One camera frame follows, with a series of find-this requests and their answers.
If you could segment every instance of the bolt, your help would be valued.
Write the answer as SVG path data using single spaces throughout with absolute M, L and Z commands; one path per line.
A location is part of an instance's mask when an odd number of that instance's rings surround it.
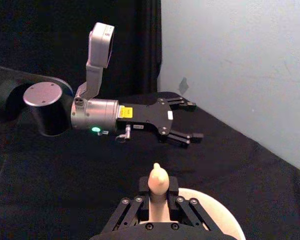
M 179 203 L 182 203 L 185 199 L 182 197 L 182 196 L 178 196 L 176 198 L 176 200 L 179 202 Z
M 198 201 L 197 200 L 195 200 L 195 199 L 191 199 L 191 201 L 190 201 L 192 204 L 197 204 L 198 203 Z
M 138 203 L 140 203 L 140 202 L 142 202 L 142 197 L 139 197 L 139 196 L 138 196 L 138 197 L 135 198 L 135 200 L 136 200 Z
M 126 199 L 126 198 L 122 200 L 123 204 L 128 204 L 129 202 L 130 202 L 129 199 Z
M 147 229 L 147 230 L 152 230 L 152 229 L 154 229 L 154 226 L 153 226 L 152 223 L 147 223 L 147 224 L 145 225 L 145 229 Z
M 178 229 L 179 229 L 179 225 L 178 225 L 177 223 L 172 223 L 172 224 L 171 224 L 171 228 L 172 228 L 173 230 L 178 230 Z

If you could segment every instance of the black tablecloth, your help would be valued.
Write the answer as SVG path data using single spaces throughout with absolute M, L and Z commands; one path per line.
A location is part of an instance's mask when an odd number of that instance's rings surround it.
M 122 99 L 151 104 L 162 92 Z M 24 112 L 0 126 L 0 240 L 78 239 L 98 234 L 118 202 L 138 193 L 138 179 L 158 162 L 179 186 L 225 205 L 247 239 L 300 239 L 300 171 L 205 111 L 177 110 L 173 128 L 202 132 L 187 149 L 152 133 L 132 140 L 89 131 L 41 136 Z

